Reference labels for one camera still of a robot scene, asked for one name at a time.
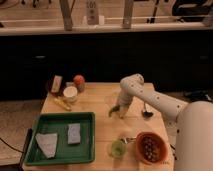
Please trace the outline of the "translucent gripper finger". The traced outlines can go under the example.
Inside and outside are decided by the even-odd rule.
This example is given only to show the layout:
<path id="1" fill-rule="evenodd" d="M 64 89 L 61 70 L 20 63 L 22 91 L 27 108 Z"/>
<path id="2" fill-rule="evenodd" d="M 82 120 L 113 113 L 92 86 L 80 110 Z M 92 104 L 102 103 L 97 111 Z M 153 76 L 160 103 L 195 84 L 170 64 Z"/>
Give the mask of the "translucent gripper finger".
<path id="1" fill-rule="evenodd" d="M 124 119 L 126 114 L 127 114 L 127 112 L 128 112 L 128 110 L 129 110 L 128 106 L 121 106 L 120 109 L 119 109 L 119 117 L 121 119 Z"/>

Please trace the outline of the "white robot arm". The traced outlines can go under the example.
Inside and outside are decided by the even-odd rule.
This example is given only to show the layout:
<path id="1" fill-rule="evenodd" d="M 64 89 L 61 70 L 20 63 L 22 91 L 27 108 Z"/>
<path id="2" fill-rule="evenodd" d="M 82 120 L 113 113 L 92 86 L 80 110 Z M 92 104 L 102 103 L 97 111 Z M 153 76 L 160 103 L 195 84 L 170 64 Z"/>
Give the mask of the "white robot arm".
<path id="1" fill-rule="evenodd" d="M 213 103 L 188 103 L 146 89 L 141 74 L 121 79 L 117 104 L 128 107 L 134 97 L 177 122 L 174 171 L 213 171 Z"/>

